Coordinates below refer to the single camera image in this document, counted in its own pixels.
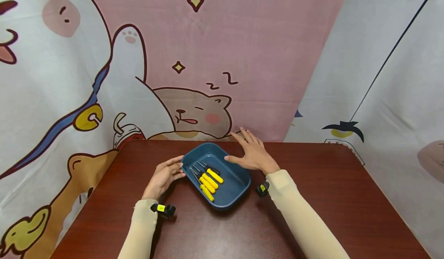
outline yellow handle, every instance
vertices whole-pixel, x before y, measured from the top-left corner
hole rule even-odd
[[[208,183],[207,180],[205,180],[203,177],[199,178],[199,181],[204,184],[205,187],[207,187],[207,189],[211,192],[211,193],[215,193],[216,190],[211,186],[210,183]]]
[[[207,187],[205,187],[204,185],[201,185],[200,188],[202,189],[203,193],[208,197],[208,199],[213,202],[214,201],[214,197],[210,194],[210,192],[208,191]]]
[[[206,173],[202,174],[202,177],[205,178],[205,180],[207,180],[208,183],[210,183],[211,186],[212,186],[215,190],[219,188],[219,185],[217,185],[217,183],[214,182],[214,180],[213,180],[211,177],[209,177]]]
[[[223,179],[219,176],[219,175],[217,175],[216,174],[216,172],[214,172],[214,171],[212,171],[211,169],[207,169],[207,172],[214,178],[214,179],[216,179],[216,181],[217,182],[219,182],[219,184],[222,184],[223,183]]]

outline table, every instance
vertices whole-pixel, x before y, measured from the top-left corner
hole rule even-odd
[[[110,166],[52,259],[117,258],[156,165],[202,142],[133,140]],[[242,156],[238,143],[217,143]],[[298,189],[353,258],[429,258],[358,159],[345,146],[326,143],[266,143]],[[254,187],[264,182],[251,172],[250,190],[229,212],[215,212],[187,178],[173,183],[164,204],[175,217],[159,219],[152,258],[304,258],[269,197]]]

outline arm sleeve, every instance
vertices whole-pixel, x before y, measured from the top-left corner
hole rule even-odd
[[[134,207],[131,226],[117,259],[147,259],[157,224],[157,213],[150,207],[155,200],[139,200]]]
[[[350,258],[284,169],[267,175],[269,194],[308,259]]]

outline pink backdrop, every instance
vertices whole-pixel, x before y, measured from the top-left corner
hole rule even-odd
[[[232,130],[265,141],[284,139],[342,1],[204,0],[195,12],[187,0],[95,0],[111,36],[126,23],[140,29],[151,88],[228,95]]]

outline rectangular tray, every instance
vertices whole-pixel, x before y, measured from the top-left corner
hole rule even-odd
[[[182,169],[189,180],[208,203],[210,203],[214,209],[219,211],[230,209],[236,201],[245,194],[251,184],[251,177],[248,171],[236,163],[225,161],[224,157],[227,155],[228,153],[218,145],[208,142],[199,145],[189,153],[185,154],[182,158]],[[216,189],[216,192],[213,194],[213,202],[204,195],[200,189],[199,182],[190,171],[190,166],[192,165],[195,165],[199,170],[204,171],[197,161],[203,161],[221,172],[220,177],[224,182],[222,184],[218,183],[219,188]]]

